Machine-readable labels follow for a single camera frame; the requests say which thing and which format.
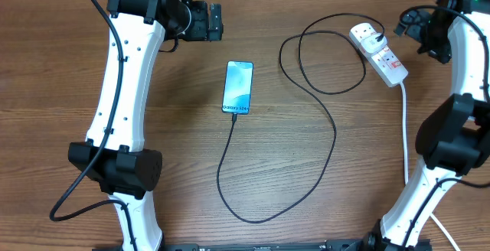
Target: white power strip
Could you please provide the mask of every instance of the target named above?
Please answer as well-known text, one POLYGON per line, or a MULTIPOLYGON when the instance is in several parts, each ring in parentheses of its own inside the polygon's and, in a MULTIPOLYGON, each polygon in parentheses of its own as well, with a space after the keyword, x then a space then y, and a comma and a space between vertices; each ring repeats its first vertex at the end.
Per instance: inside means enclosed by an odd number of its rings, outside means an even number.
POLYGON ((354 26, 349 33, 352 41, 380 74, 383 81, 389 87, 393 87, 408 76, 408 71, 387 46, 386 37, 381 41, 377 40, 380 35, 368 23, 354 26))

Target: phone screen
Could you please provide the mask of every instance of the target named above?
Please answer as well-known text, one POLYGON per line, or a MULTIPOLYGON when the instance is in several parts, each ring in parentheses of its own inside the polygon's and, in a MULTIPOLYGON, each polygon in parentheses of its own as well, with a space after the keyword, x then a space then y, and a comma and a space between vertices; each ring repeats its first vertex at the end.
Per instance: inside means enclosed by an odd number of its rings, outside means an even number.
POLYGON ((228 62, 224 83, 223 112, 248 114, 252 93, 253 64, 251 62, 228 62))

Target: extension cord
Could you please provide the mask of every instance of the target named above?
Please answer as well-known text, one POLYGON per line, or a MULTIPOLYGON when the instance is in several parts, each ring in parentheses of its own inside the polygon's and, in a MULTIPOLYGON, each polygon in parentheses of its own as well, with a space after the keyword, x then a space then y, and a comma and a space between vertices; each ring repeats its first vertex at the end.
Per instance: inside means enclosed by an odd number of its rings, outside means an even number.
POLYGON ((354 26, 349 33, 349 37, 381 79, 389 87, 393 87, 400 84, 408 76, 408 71, 387 46, 386 37, 383 36, 382 40, 377 40, 380 35, 367 22, 354 26))

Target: black cable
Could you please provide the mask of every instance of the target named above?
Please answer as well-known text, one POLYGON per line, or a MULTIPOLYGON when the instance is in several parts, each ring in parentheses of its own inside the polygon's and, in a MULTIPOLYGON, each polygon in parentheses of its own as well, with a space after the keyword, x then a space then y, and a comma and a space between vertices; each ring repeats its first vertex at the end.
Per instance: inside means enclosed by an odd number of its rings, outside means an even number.
POLYGON ((335 31, 326 31, 326 30, 319 30, 319 31, 311 31, 311 32, 306 32, 311 26, 313 26, 314 24, 320 22, 320 21, 323 21, 327 18, 333 18, 333 17, 337 17, 337 16, 340 16, 340 15, 352 15, 352 16, 357 16, 357 17, 362 17, 362 18, 367 18, 369 20, 372 20, 372 21, 375 21, 376 23, 378 23, 382 28, 383 28, 383 34, 381 35, 381 39, 383 38, 384 36, 384 27, 383 25, 379 22, 379 21, 376 21, 375 19, 371 18, 371 17, 368 17, 368 16, 365 16, 365 15, 360 15, 360 14, 352 14, 352 13, 341 13, 341 14, 335 14, 335 15, 329 15, 327 17, 324 17, 324 18, 320 18, 319 20, 313 22, 312 24, 310 24, 301 34, 298 34, 296 36, 292 36, 292 37, 289 37, 287 38, 283 44, 281 45, 281 48, 279 49, 279 66, 281 68, 281 70, 283 71, 284 75, 286 76, 286 78, 291 81, 291 83, 295 84, 297 87, 299 87, 300 89, 302 89, 303 91, 305 91, 306 93, 308 93, 311 97, 313 97, 319 104, 320 106, 322 106, 322 108, 325 110, 327 116, 328 116, 328 119, 330 121, 330 123, 332 124, 332 128, 334 130, 334 138, 333 138, 333 141, 332 141, 332 147, 330 148, 330 152, 328 153, 328 157, 327 157, 327 160, 325 162, 325 165, 322 169, 322 173, 320 174, 318 180, 315 182, 315 184, 313 185, 313 187, 310 189, 310 191, 308 191, 308 193, 306 193, 302 198, 300 198, 298 201, 296 201, 293 205, 287 207, 286 209, 280 211, 279 213, 271 216, 271 217, 268 217, 266 218, 265 220, 246 220, 242 217, 240 217, 238 214, 236 214, 232 209, 231 207, 228 205, 228 203, 226 202, 226 200, 224 199, 224 196, 223 196, 223 193, 221 193, 221 187, 220 187, 220 171, 221 171, 221 165, 223 164, 223 161, 224 161, 224 158, 226 156, 226 153, 227 153, 227 150, 228 150, 228 146, 230 145, 230 140, 231 140, 231 136, 233 134, 233 130, 234 130, 234 126, 235 126, 235 122, 237 121, 237 115, 236 114, 233 114, 233 118, 232 118, 232 125, 231 125, 231 130, 230 130, 230 135, 228 136, 228 141, 227 141, 227 144, 224 148, 224 152, 223 152, 223 156, 221 157, 221 161, 220 161, 220 164, 218 165, 218 168, 217 168, 217 174, 216 174, 216 181, 217 181, 217 190, 220 194, 220 197, 221 197, 221 200, 223 201, 224 203, 224 206, 226 206, 226 208, 239 220, 245 222, 245 223, 251 223, 251 224, 259 224, 259 223, 265 223, 269 220, 273 220, 275 219, 276 217, 284 214, 285 212, 293 209, 296 205, 300 204, 301 202, 303 202, 317 187, 318 185, 320 184, 320 181, 322 180, 323 178, 323 175, 325 174, 325 171, 327 169, 327 166, 328 166, 328 163, 330 162, 330 158, 332 157, 332 153, 334 151, 334 147, 335 147, 335 141, 337 140, 337 126, 335 125, 335 122, 334 122, 334 119, 332 117, 332 115, 330 114, 330 112, 328 111, 327 107, 325 106, 325 104, 322 103, 322 101, 315 95, 313 94, 311 91, 307 90, 304 86, 301 86, 299 83, 297 83, 296 81, 294 81, 289 75, 288 73, 286 72, 286 70, 284 69, 284 66, 283 66, 283 48, 284 46, 286 45, 286 43, 288 41, 291 41, 292 39, 295 39, 295 38, 300 38, 299 40, 299 47, 298 47, 298 57, 299 57, 299 62, 300 62, 300 69, 302 71, 302 74, 303 76, 305 77, 306 81, 309 83, 309 85, 316 91, 318 91, 319 93, 323 93, 323 94, 328 94, 328 95, 335 95, 335 94, 340 94, 340 93, 346 93, 350 90, 353 90, 356 86, 358 86, 360 83, 362 83, 362 81, 364 80, 364 78, 366 77, 366 63, 364 62, 364 56, 362 55, 361 51, 355 46, 355 44, 345 35, 343 34, 340 34, 338 32, 335 32, 335 31), (317 88, 315 88, 308 80, 308 77, 304 71, 304 68, 301 64, 301 54, 300 54, 300 51, 301 51, 301 40, 304 36, 306 35, 311 35, 311 34, 336 34, 340 37, 343 37, 346 41, 348 41, 348 43, 355 49, 356 53, 358 54, 359 58, 361 59, 361 62, 362 62, 362 67, 363 67, 363 76, 361 78, 361 80, 359 80, 358 83, 356 83, 354 86, 352 87, 349 87, 348 89, 346 90, 343 90, 343 91, 339 91, 339 92, 333 92, 333 93, 330 93, 330 92, 325 92, 325 91, 322 91, 322 90, 319 90, 317 88))
POLYGON ((432 198, 432 196, 436 193, 437 188, 441 187, 444 183, 446 183, 448 181, 454 181, 456 183, 460 183, 460 184, 463 184, 465 186, 473 187, 473 188, 477 188, 477 189, 484 189, 484 188, 490 187, 490 182, 487 183, 487 184, 473 184, 473 183, 468 182, 468 181, 459 180, 458 178, 446 178, 446 179, 442 179, 441 181, 438 181, 436 183, 436 185, 434 185, 434 187, 432 188, 432 190, 430 191, 430 193, 427 195, 426 199, 423 201, 423 203, 420 206, 419 210, 416 212, 416 215, 413 218, 413 220, 410 222, 410 226, 408 228, 407 234, 405 235, 405 239, 403 240, 403 244, 401 246, 406 246, 407 245, 408 239, 410 238, 410 234, 412 233, 412 230, 415 227, 415 224, 419 220, 419 217, 422 214, 422 212, 425 209, 425 207, 427 206, 427 204, 430 202, 430 199, 432 198))
POLYGON ((174 53, 178 48, 178 37, 174 37, 174 47, 171 48, 169 51, 164 51, 164 50, 158 50, 158 52, 165 52, 165 53, 174 53))
POLYGON ((126 204, 124 204, 124 202, 122 202, 120 200, 105 200, 105 201, 101 201, 101 202, 99 202, 97 204, 90 205, 89 207, 85 207, 82 210, 78 210, 77 212, 72 213, 72 214, 69 214, 69 215, 66 215, 66 216, 62 216, 62 217, 56 217, 56 216, 54 216, 56 214, 56 212, 58 211, 58 209, 61 207, 61 204, 63 204, 63 202, 70 196, 70 194, 75 190, 75 188, 77 187, 77 185, 83 180, 83 178, 85 178, 85 176, 87 175, 87 173, 93 168, 93 166, 100 159, 100 156, 102 155, 102 152, 103 152, 103 150, 104 150, 104 148, 106 146, 107 140, 109 139, 110 132, 112 131, 113 122, 114 122, 114 116, 116 114, 117 104, 119 102, 119 95, 121 93, 121 85, 123 84, 123 68, 124 68, 125 58, 124 58, 124 54, 123 54, 123 49, 122 49, 123 46, 121 44, 121 40, 119 38, 119 35, 117 34, 117 30, 114 27, 114 24, 111 22, 111 20, 109 19, 109 17, 107 16, 107 14, 103 10, 103 8, 100 6, 100 4, 97 2, 97 0, 90 0, 90 1, 97 8, 97 10, 99 11, 99 13, 103 16, 103 18, 106 21, 107 25, 109 25, 109 28, 110 28, 111 32, 113 33, 114 39, 116 41, 117 51, 118 51, 118 54, 119 54, 118 55, 118 58, 119 58, 119 71, 118 71, 118 75, 117 75, 116 92, 114 94, 113 106, 112 106, 112 108, 110 110, 109 119, 107 121, 106 131, 104 132, 104 136, 103 136, 103 139, 102 139, 102 141, 100 143, 99 150, 93 156, 92 161, 90 161, 90 163, 87 165, 87 167, 85 168, 85 170, 83 170, 81 172, 81 174, 78 176, 78 178, 75 179, 75 181, 72 183, 72 185, 65 191, 65 193, 60 197, 60 199, 58 200, 58 202, 53 206, 53 209, 51 209, 51 212, 49 213, 49 218, 52 221, 69 220, 69 219, 74 218, 76 216, 79 216, 79 215, 81 215, 83 213, 86 213, 89 210, 93 210, 95 208, 98 208, 98 207, 103 206, 103 205, 106 205, 106 204, 119 204, 119 205, 121 205, 121 209, 124 210, 124 213, 126 215, 126 219, 128 221, 129 237, 131 239, 131 244, 132 244, 134 250, 135 251, 138 251, 138 248, 136 247, 136 239, 135 239, 135 237, 133 235, 133 232, 132 232, 132 225, 131 225, 131 219, 130 219, 130 216, 129 216, 128 207, 127 207, 126 204))
POLYGON ((485 62, 484 62, 485 66, 483 68, 483 95, 485 96, 487 103, 490 103, 490 92, 488 90, 488 69, 489 69, 488 65, 490 63, 490 59, 489 59, 490 56, 488 55, 489 52, 488 52, 487 37, 483 34, 482 30, 471 19, 466 17, 464 14, 462 14, 458 11, 452 10, 450 8, 447 8, 447 7, 435 6, 435 5, 420 5, 420 6, 410 7, 407 10, 403 11, 403 13, 401 13, 400 21, 402 23, 405 23, 405 22, 403 22, 403 19, 404 19, 404 17, 406 17, 406 15, 408 13, 410 13, 411 11, 418 11, 420 9, 440 10, 440 11, 446 11, 446 12, 451 13, 453 15, 457 15, 458 17, 460 17, 464 21, 466 21, 473 28, 473 30, 475 30, 476 34, 478 34, 478 36, 480 37, 480 41, 482 41, 482 43, 483 43, 483 50, 484 50, 483 52, 485 53, 485 62))

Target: wooden table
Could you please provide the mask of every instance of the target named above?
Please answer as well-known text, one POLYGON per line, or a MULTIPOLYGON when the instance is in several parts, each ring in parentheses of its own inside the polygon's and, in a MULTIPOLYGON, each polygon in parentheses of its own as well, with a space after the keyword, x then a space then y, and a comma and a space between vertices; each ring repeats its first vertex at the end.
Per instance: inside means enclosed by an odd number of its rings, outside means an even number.
MULTIPOLYGON (((230 129, 221 113, 226 64, 255 63, 251 114, 240 116, 222 169, 222 188, 243 217, 258 220, 305 194, 318 178, 333 139, 319 105, 278 67, 281 43, 322 16, 359 12, 380 19, 390 46, 410 72, 411 166, 421 122, 448 96, 451 66, 417 55, 418 44, 396 37, 398 15, 434 0, 206 0, 223 5, 224 39, 183 43, 155 63, 146 107, 146 148, 162 151, 155 209, 167 243, 291 243, 362 237, 403 189, 400 88, 389 89, 367 67, 366 80, 338 96, 320 96, 338 127, 322 183, 298 207, 269 223, 235 219, 216 188, 217 163, 230 129)), ((106 66, 108 28, 89 0, 0 0, 0 250, 90 250, 122 235, 113 207, 52 223, 48 213, 79 171, 67 160, 83 141, 106 66)), ((315 28, 348 34, 360 18, 336 18, 315 28)), ((336 36, 311 36, 302 57, 316 86, 342 90, 362 75, 351 47, 336 36)), ((305 84, 297 42, 284 64, 305 84)), ((490 167, 468 180, 488 180, 490 167)), ((84 180, 60 214, 106 198, 84 180)), ((456 186, 436 215, 463 250, 487 250, 487 191, 456 186)), ((435 250, 451 250, 432 221, 422 232, 435 250)))

